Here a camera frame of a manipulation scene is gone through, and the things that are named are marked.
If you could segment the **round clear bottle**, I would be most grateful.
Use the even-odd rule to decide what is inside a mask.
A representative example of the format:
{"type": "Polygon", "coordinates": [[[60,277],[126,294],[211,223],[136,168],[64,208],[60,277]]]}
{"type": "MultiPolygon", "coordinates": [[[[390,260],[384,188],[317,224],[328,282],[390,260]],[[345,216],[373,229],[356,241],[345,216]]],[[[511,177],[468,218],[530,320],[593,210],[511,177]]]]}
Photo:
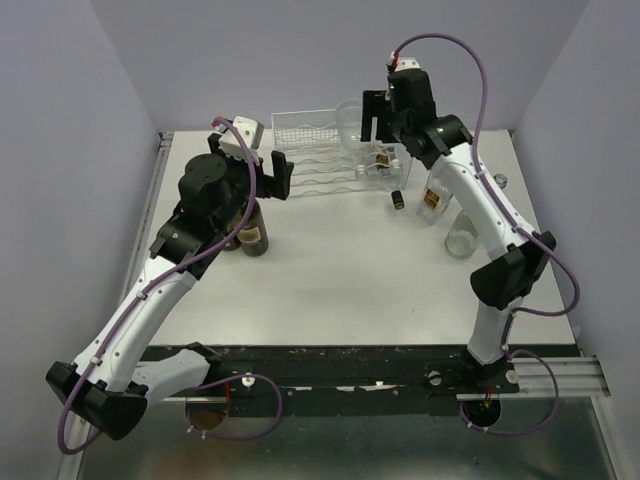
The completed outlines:
{"type": "Polygon", "coordinates": [[[335,117],[341,147],[350,154],[363,154],[369,144],[361,141],[362,100],[354,97],[342,102],[335,117]]]}
{"type": "Polygon", "coordinates": [[[382,176],[375,173],[371,165],[375,161],[378,151],[358,152],[352,159],[354,176],[356,181],[379,185],[382,176]]]}

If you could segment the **clear square bottle brown label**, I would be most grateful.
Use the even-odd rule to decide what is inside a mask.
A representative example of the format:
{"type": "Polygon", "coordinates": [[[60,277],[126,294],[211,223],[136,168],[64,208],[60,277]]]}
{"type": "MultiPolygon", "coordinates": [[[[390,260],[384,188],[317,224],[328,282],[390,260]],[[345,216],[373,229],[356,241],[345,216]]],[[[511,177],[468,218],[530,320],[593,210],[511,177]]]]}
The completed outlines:
{"type": "Polygon", "coordinates": [[[402,164],[393,151],[377,153],[371,168],[381,176],[399,176],[402,172],[402,164]]]}

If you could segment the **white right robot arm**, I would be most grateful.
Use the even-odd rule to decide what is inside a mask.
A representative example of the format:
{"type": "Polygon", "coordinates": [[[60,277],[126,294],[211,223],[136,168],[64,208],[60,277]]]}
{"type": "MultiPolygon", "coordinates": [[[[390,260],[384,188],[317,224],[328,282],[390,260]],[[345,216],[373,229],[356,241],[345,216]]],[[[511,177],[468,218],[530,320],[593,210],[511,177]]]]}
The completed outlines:
{"type": "Polygon", "coordinates": [[[428,74],[413,67],[387,77],[384,90],[363,93],[361,138],[401,144],[449,189],[470,218],[489,257],[470,276],[478,299],[467,344],[473,358],[460,379],[480,392],[496,380],[494,363],[504,355],[508,317],[540,278],[556,247],[549,232],[538,233],[499,189],[477,155],[469,130],[455,115],[438,116],[428,74]]]}

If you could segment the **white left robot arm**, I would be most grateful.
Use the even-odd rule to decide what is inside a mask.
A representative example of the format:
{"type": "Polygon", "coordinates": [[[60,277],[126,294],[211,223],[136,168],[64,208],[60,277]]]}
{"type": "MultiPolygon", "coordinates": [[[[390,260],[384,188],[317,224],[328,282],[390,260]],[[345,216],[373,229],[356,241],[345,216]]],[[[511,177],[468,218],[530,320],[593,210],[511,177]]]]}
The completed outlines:
{"type": "Polygon", "coordinates": [[[113,440],[127,436],[152,405],[183,390],[214,393],[222,380],[218,361],[200,344],[157,362],[142,359],[181,298],[202,278],[248,205],[284,200],[293,163],[271,153],[273,172],[256,157],[247,163],[216,134],[209,152],[190,159],[178,181],[179,200],[158,230],[135,285],[104,329],[72,362],[54,362],[46,382],[74,413],[113,440]]]}

